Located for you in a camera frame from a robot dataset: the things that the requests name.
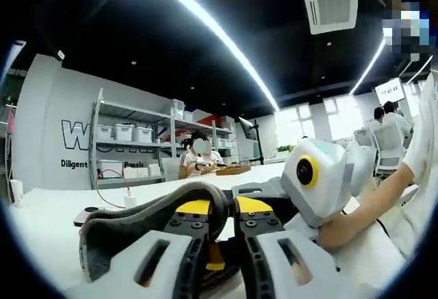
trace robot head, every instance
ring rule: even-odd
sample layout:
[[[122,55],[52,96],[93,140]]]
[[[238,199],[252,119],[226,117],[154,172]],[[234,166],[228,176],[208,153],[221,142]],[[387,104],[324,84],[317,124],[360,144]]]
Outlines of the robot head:
[[[370,148],[350,142],[347,148],[321,140],[302,139],[286,162],[281,186],[309,226],[341,211],[358,196],[372,175]]]

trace display screen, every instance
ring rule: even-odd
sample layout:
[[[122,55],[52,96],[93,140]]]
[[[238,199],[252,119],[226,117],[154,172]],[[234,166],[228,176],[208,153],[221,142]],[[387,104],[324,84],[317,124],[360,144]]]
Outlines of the display screen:
[[[404,92],[400,78],[389,80],[387,83],[376,87],[378,101],[381,105],[386,102],[398,102],[404,99]]]

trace yellow lens ring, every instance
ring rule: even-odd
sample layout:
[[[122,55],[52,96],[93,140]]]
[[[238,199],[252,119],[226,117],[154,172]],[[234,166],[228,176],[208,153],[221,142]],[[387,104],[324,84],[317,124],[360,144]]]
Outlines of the yellow lens ring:
[[[304,188],[312,188],[313,186],[315,186],[316,182],[318,181],[318,174],[319,174],[318,163],[316,162],[316,160],[314,158],[312,158],[309,155],[301,155],[300,160],[298,161],[298,165],[297,165],[297,176],[298,176],[298,166],[300,164],[300,161],[302,161],[302,160],[309,162],[309,164],[312,168],[312,178],[308,184],[303,184],[299,178],[298,178],[298,180],[300,181],[301,185]]]

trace air vent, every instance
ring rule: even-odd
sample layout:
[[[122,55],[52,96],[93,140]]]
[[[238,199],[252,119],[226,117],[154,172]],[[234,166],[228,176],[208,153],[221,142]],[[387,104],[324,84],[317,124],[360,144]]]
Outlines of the air vent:
[[[311,34],[352,29],[357,0],[305,0]]]

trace wooden tray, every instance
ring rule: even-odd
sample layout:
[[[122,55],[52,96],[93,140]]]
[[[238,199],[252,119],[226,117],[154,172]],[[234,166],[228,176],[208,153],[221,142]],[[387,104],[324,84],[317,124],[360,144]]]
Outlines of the wooden tray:
[[[218,176],[226,176],[228,174],[242,174],[251,170],[251,166],[228,166],[216,171]]]

